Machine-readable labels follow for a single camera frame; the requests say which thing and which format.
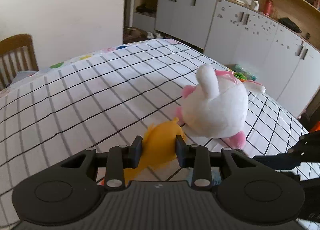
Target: white plush bunny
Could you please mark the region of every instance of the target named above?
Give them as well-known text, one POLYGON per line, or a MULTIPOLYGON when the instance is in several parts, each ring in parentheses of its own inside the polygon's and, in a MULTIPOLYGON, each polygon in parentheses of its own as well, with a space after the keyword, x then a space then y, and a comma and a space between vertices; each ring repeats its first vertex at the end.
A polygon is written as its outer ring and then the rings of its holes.
POLYGON ((182 90, 184 99, 177 116, 200 136, 225 138, 230 147, 241 149, 246 143, 242 128, 248 111, 245 84, 260 92, 264 87, 251 81, 242 83, 231 71, 215 71, 208 64, 198 69, 196 77, 199 85, 182 90))

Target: chair back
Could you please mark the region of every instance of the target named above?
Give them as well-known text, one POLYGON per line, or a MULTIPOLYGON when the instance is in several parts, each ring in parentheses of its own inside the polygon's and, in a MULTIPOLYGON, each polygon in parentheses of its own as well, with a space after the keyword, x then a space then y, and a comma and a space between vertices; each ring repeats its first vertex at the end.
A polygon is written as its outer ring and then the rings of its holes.
POLYGON ((24 70, 38 71, 29 34, 17 34, 0 42, 0 89, 10 85, 17 72, 24 70))

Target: cabinet door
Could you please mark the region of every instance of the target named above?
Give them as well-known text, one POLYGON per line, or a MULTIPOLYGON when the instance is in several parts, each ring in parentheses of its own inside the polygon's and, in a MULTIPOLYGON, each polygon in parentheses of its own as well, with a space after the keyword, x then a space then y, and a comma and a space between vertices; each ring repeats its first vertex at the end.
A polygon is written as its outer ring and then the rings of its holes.
POLYGON ((158 0, 155 29, 170 34, 173 8, 173 0, 158 0))
POLYGON ((278 102, 298 117, 320 86, 320 53, 311 45, 303 49, 301 59, 278 102))
POLYGON ((247 9, 218 0, 204 54, 224 65, 230 64, 238 44, 247 9))
POLYGON ((239 64, 259 80, 262 64, 269 52, 277 27, 278 23, 248 10, 241 25, 240 40, 232 64, 239 64))
POLYGON ((302 54, 302 42, 299 36, 279 25, 258 74, 258 81, 266 87, 266 93, 272 98, 278 99, 297 67, 299 55, 302 54))
POLYGON ((188 0, 188 10, 184 15, 188 43, 204 49, 217 0, 188 0))
POLYGON ((190 23, 188 19, 190 0, 173 0, 173 4, 170 34, 187 42, 188 25, 190 23))

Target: red bottle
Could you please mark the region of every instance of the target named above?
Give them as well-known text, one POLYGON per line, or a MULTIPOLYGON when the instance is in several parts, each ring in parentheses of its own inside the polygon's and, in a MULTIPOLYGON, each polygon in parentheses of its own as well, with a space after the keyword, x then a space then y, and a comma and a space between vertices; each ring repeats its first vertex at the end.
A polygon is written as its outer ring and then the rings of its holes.
POLYGON ((272 0, 266 0, 266 4, 264 5, 263 13, 267 16, 271 15, 272 8, 273 8, 272 0))

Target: stuffed toy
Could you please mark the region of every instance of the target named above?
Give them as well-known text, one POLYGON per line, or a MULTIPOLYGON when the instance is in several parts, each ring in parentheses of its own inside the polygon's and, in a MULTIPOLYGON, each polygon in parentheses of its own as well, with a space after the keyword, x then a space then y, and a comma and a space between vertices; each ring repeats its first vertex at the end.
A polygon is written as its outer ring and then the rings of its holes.
POLYGON ((179 120, 199 136, 222 138, 232 148, 243 148, 247 89, 264 93, 264 86, 255 81, 241 82, 232 71, 214 70, 208 64, 197 70, 196 78, 197 86, 187 85, 182 90, 182 106, 176 110, 179 120))
POLYGON ((157 170, 177 158, 176 136, 181 135, 186 140, 186 136, 177 122, 178 118, 176 117, 172 121, 156 126, 152 124, 148 127, 142 139, 142 153, 138 167, 124 170, 126 184, 148 166, 157 170))

